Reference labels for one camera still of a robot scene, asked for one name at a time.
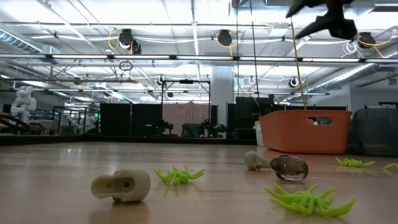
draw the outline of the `beige curtain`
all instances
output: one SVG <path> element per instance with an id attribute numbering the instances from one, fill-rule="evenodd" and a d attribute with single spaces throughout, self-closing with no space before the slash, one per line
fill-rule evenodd
<path id="1" fill-rule="evenodd" d="M 185 104 L 164 104 L 163 119 L 174 124 L 172 134 L 181 136 L 182 125 L 185 123 L 201 123 L 204 119 L 209 119 L 208 104 L 194 104 L 192 102 Z"/>

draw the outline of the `lime green plastic spider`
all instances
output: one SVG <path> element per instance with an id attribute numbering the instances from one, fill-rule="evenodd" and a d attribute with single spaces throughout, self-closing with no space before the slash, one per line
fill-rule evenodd
<path id="1" fill-rule="evenodd" d="M 171 172 L 169 170 L 167 171 L 167 176 L 163 176 L 160 170 L 155 170 L 155 173 L 165 183 L 170 183 L 173 180 L 173 183 L 179 182 L 180 184 L 188 184 L 189 180 L 197 179 L 205 174 L 205 170 L 203 169 L 191 175 L 186 165 L 184 165 L 184 168 L 185 170 L 179 171 L 177 168 L 173 167 Z"/>
<path id="2" fill-rule="evenodd" d="M 347 158 L 344 158 L 343 161 L 341 161 L 336 157 L 336 160 L 342 166 L 359 167 L 359 168 L 368 167 L 374 164 L 374 161 L 363 163 L 362 161 L 357 161 L 355 159 L 347 159 Z"/>
<path id="3" fill-rule="evenodd" d="M 324 217 L 339 217 L 347 214 L 356 202 L 356 198 L 353 198 L 343 206 L 330 208 L 329 206 L 333 203 L 333 197 L 330 197 L 328 200 L 326 200 L 326 197 L 330 193 L 334 192 L 336 190 L 335 188 L 326 190 L 320 195 L 314 195 L 312 192 L 318 187 L 318 184 L 310 187 L 305 192 L 298 191 L 294 194 L 288 193 L 276 183 L 274 183 L 274 186 L 277 190 L 282 192 L 282 195 L 279 195 L 270 189 L 266 189 L 268 193 L 276 197 L 272 199 L 273 202 L 290 211 L 301 212 L 306 215 L 313 215 L 315 213 L 315 208 L 318 207 L 319 214 Z"/>
<path id="4" fill-rule="evenodd" d="M 398 169 L 398 164 L 388 164 L 385 167 L 383 167 L 383 169 L 388 169 L 388 168 L 391 168 L 391 167 L 396 167 Z"/>

